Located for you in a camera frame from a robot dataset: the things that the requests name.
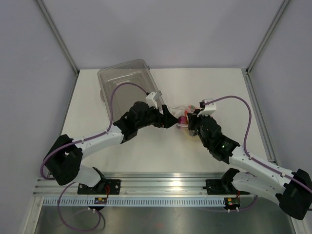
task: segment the pink object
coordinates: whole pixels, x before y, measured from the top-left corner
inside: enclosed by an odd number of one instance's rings
[[[187,118],[185,116],[179,117],[178,120],[180,124],[187,124]]]

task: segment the transparent plastic container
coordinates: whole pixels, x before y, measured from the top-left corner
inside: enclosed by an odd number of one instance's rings
[[[109,102],[111,94],[117,85],[124,82],[138,84],[147,92],[158,91],[149,67],[142,59],[121,63],[99,70],[97,73],[101,86],[101,97],[110,117]],[[113,98],[113,121],[120,119],[136,101],[145,101],[146,94],[133,85],[123,85],[117,89]],[[162,97],[157,101],[158,107],[164,104]]]

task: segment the gray wall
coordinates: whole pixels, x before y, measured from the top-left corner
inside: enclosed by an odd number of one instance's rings
[[[312,175],[312,1],[292,1],[252,71],[277,159]],[[312,212],[307,215],[312,224]]]
[[[0,7],[0,229],[16,234],[75,77],[32,0]]]
[[[80,69],[246,67],[282,0],[45,0]]]

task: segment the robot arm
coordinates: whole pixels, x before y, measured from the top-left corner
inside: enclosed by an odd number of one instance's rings
[[[200,103],[201,110],[188,113],[188,129],[199,136],[203,146],[215,159],[247,171],[230,168],[221,179],[224,190],[235,188],[259,195],[278,204],[288,215],[302,220],[312,203],[312,194],[290,178],[312,189],[308,173],[301,169],[293,172],[276,166],[249,152],[247,155],[243,146],[223,135],[221,127],[210,116],[214,110],[205,102],[208,101]]]
[[[94,191],[102,191],[105,186],[105,176],[97,168],[88,168],[81,165],[81,161],[87,156],[111,145],[123,144],[137,135],[140,128],[153,125],[158,128],[169,128],[178,120],[170,114],[166,105],[162,105],[162,113],[157,107],[156,100],[159,93],[151,92],[146,97],[146,103],[136,102],[128,112],[118,121],[114,122],[110,130],[71,139],[67,135],[61,135],[48,155],[54,150],[64,147],[50,157],[45,166],[53,175],[59,185],[70,182],[85,184]],[[68,147],[65,145],[79,141]]]
[[[131,140],[140,128],[149,125],[169,128],[175,125],[178,120],[170,114],[166,105],[162,105],[162,113],[158,110],[158,97],[159,93],[152,92],[147,95],[146,103],[136,102],[105,134],[101,132],[98,136],[77,139],[61,135],[48,155],[60,147],[62,150],[52,155],[44,165],[59,185],[74,181],[87,185],[95,192],[103,191],[105,176],[97,168],[81,165],[82,159],[108,146]],[[221,179],[224,191],[235,189],[259,195],[278,204],[288,215],[303,219],[312,204],[312,194],[290,178],[312,189],[308,173],[301,169],[292,172],[250,153],[246,155],[238,142],[223,135],[221,127],[210,116],[216,110],[216,105],[205,105],[205,102],[209,100],[200,103],[202,109],[188,113],[188,129],[199,136],[203,146],[215,159],[247,171],[230,168]]]

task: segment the metal frame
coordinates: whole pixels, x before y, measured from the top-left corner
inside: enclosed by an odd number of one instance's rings
[[[70,66],[72,67],[76,77],[78,77],[79,75],[79,69],[76,66],[75,61],[73,60],[73,57],[71,56],[71,54],[69,53],[67,46],[65,45],[62,37],[59,34],[59,31],[57,29],[57,27],[54,24],[54,21],[46,7],[46,5],[44,4],[43,0],[34,0],[35,3],[37,4],[39,10],[41,11],[45,21],[47,22],[53,36],[55,37],[55,39],[58,42],[58,45],[60,47],[60,49],[62,50],[62,52],[64,53],[64,56],[66,57],[68,63],[70,64]]]
[[[307,227],[307,223],[304,220],[297,220],[294,218],[291,218],[293,228],[296,232],[296,234],[308,234],[310,233],[309,228]]]
[[[37,222],[39,220],[39,215],[41,212],[42,204],[43,204],[43,197],[33,197],[32,198],[32,208],[29,212],[28,219],[26,221],[26,225],[24,230],[22,231],[23,234],[34,234],[37,226]]]
[[[244,76],[244,80],[246,83],[246,87],[247,87],[247,91],[248,91],[250,100],[252,102],[255,119],[256,119],[257,124],[259,126],[262,142],[265,145],[264,149],[267,153],[268,161],[276,163],[278,165],[278,161],[276,160],[276,157],[275,157],[275,153],[274,153],[273,145],[272,145],[272,142],[271,142],[271,139],[269,136],[269,132],[268,132],[268,129],[265,125],[265,121],[264,121],[264,118],[263,118],[263,115],[261,112],[261,108],[260,108],[260,105],[258,102],[258,98],[257,98],[257,95],[255,93],[255,90],[254,90],[254,87],[252,84],[252,80],[250,78],[250,75],[247,74],[247,71],[242,69],[242,73]]]
[[[283,0],[283,2],[281,3],[277,13],[274,16],[272,23],[270,24],[270,26],[269,26],[267,32],[265,33],[260,45],[258,46],[255,55],[253,56],[250,64],[248,65],[248,68],[247,68],[247,74],[248,75],[252,71],[254,65],[256,64],[256,62],[258,60],[258,58],[261,56],[263,50],[265,49],[268,41],[270,40],[271,36],[273,35],[273,32],[276,29],[276,26],[280,22],[280,20],[281,20],[282,16],[284,15],[284,13],[285,13],[290,2],[291,2],[291,0]]]
[[[107,179],[121,179],[120,194],[110,197],[215,197],[203,189],[208,178],[221,178],[223,173],[106,173]],[[54,180],[39,178],[34,196],[59,196],[65,186]],[[90,197],[77,195],[78,184],[66,190],[64,197]]]

